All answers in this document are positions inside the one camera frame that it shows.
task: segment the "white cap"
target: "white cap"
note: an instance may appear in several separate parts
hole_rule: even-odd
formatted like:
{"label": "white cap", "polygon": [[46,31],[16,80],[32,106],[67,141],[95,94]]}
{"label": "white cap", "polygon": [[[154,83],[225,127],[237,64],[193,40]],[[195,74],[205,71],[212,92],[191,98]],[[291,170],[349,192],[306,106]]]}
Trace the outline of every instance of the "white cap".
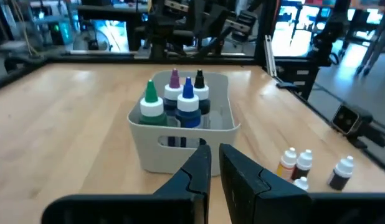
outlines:
{"label": "white cap", "polygon": [[341,159],[334,170],[339,176],[348,178],[352,176],[353,167],[353,156],[348,156],[346,159]]}
{"label": "white cap", "polygon": [[197,95],[190,99],[184,98],[183,94],[178,96],[178,109],[183,112],[193,112],[199,109],[199,98]]}
{"label": "white cap", "polygon": [[288,166],[294,166],[297,163],[297,153],[294,148],[290,148],[284,152],[284,155],[281,158],[281,161]]}
{"label": "white cap", "polygon": [[177,100],[178,96],[183,93],[183,85],[179,88],[170,88],[169,84],[165,86],[163,98],[168,100]]}
{"label": "white cap", "polygon": [[313,156],[311,154],[311,150],[306,149],[305,152],[302,152],[297,159],[297,167],[300,170],[309,170],[311,168],[311,161],[313,160]]}
{"label": "white cap", "polygon": [[147,117],[159,116],[163,113],[163,100],[158,97],[157,102],[147,103],[145,98],[140,100],[140,111],[141,114]]}
{"label": "white cap", "polygon": [[194,88],[194,94],[198,96],[199,100],[206,100],[209,98],[209,87],[205,85],[204,88]]}
{"label": "white cap", "polygon": [[302,190],[308,190],[309,189],[309,183],[307,182],[306,177],[301,177],[300,179],[296,179],[293,182],[293,184]]}

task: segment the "wooden table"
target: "wooden table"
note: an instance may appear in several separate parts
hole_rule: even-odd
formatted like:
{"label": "wooden table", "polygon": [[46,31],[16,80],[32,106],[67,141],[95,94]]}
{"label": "wooden table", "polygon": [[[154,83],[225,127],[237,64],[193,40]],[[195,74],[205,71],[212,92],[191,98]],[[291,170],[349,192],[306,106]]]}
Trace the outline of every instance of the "wooden table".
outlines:
{"label": "wooden table", "polygon": [[[39,223],[43,209],[68,194],[150,194],[164,184],[171,175],[141,170],[127,114],[147,79],[172,68],[52,64],[1,89],[0,224]],[[284,150],[311,149],[311,192],[331,192],[329,174],[352,155],[344,191],[385,192],[385,172],[259,67],[201,68],[229,77],[242,123],[235,146],[244,154],[275,171]],[[230,223],[220,178],[211,186],[210,223]]]}

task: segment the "black cap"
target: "black cap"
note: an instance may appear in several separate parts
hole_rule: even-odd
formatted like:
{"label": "black cap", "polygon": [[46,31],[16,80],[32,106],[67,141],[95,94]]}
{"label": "black cap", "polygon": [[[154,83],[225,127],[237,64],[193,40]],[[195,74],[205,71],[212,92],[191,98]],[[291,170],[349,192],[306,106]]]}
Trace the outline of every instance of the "black cap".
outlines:
{"label": "black cap", "polygon": [[204,87],[205,87],[204,74],[202,72],[202,69],[198,69],[197,75],[195,76],[194,88],[204,88]]}

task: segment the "blue cap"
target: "blue cap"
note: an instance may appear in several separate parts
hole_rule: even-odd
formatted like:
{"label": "blue cap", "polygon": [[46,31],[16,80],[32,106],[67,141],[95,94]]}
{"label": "blue cap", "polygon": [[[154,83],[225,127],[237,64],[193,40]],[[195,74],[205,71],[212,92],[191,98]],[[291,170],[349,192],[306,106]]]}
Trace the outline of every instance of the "blue cap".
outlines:
{"label": "blue cap", "polygon": [[186,98],[186,99],[194,98],[194,87],[193,87],[193,84],[191,83],[191,77],[186,78],[186,84],[184,85],[184,88],[183,88],[183,98]]}

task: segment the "green dropper bottle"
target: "green dropper bottle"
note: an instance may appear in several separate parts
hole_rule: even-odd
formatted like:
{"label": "green dropper bottle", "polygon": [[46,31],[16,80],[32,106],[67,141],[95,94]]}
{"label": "green dropper bottle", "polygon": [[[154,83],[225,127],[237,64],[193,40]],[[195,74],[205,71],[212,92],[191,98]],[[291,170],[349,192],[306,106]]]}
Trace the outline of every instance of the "green dropper bottle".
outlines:
{"label": "green dropper bottle", "polygon": [[145,97],[140,100],[140,112],[140,124],[167,126],[163,100],[158,97],[152,80],[148,80]]}

